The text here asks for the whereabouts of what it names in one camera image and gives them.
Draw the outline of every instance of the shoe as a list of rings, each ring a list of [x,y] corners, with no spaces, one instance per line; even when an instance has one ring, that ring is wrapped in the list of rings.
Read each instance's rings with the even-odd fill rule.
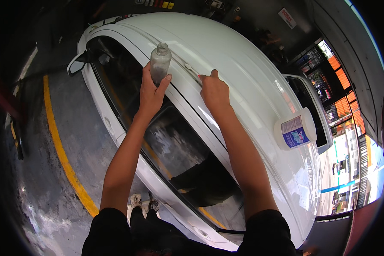
[[[159,202],[155,199],[155,198],[152,198],[150,201],[149,201],[149,204],[148,204],[148,212],[149,210],[151,209],[154,209],[155,212],[158,212],[159,210]]]
[[[134,207],[141,207],[141,204],[142,204],[142,198],[141,198],[141,194],[133,194],[131,196],[131,206],[132,208]]]

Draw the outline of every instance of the parked car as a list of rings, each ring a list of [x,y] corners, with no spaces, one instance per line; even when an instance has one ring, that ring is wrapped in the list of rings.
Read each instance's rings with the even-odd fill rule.
[[[173,78],[145,133],[138,177],[207,244],[238,248],[245,231],[243,195],[220,129],[200,96],[199,78],[185,64],[200,74],[216,68],[230,87],[230,104],[265,163],[277,206],[299,247],[311,230],[320,198],[318,144],[283,151],[273,126],[307,106],[319,129],[324,110],[314,106],[300,77],[285,75],[288,83],[256,46],[223,24],[183,13],[111,18],[87,28],[67,70],[70,75],[82,71],[117,146],[139,107],[142,68],[160,42],[172,51]],[[321,128],[318,141],[321,136],[329,141],[330,129]]]

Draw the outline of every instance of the black shirt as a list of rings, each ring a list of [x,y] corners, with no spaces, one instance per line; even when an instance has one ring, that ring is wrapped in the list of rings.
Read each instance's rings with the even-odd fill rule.
[[[290,230],[281,213],[265,210],[246,222],[246,232],[237,252],[213,248],[188,238],[176,238],[177,248],[163,255],[296,255]],[[158,255],[133,248],[125,215],[114,208],[103,209],[93,220],[82,255]]]

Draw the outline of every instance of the rear window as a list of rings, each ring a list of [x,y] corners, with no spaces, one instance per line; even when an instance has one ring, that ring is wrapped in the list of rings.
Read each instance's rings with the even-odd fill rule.
[[[139,108],[143,67],[112,38],[94,38],[87,47],[100,86],[128,130]],[[142,154],[206,222],[221,229],[245,230],[239,186],[166,96],[145,132]]]
[[[307,107],[312,114],[314,125],[316,126],[317,141],[316,144],[318,147],[327,144],[326,134],[321,124],[320,115],[316,109],[316,106],[313,103],[313,100],[308,93],[305,85],[302,80],[295,77],[285,77],[290,87],[294,91],[294,94],[297,96],[300,104],[303,108]]]

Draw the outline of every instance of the blue pole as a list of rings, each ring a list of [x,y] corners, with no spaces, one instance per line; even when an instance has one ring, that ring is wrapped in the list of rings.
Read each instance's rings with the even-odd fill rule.
[[[321,192],[322,193],[326,193],[326,192],[330,192],[330,191],[334,191],[336,189],[340,189],[340,188],[344,188],[344,187],[348,187],[348,186],[351,186],[355,183],[355,181],[351,181],[351,182],[348,182],[347,184],[343,184],[343,185],[339,185],[337,187],[332,187],[332,188],[325,188],[325,189],[322,189]]]

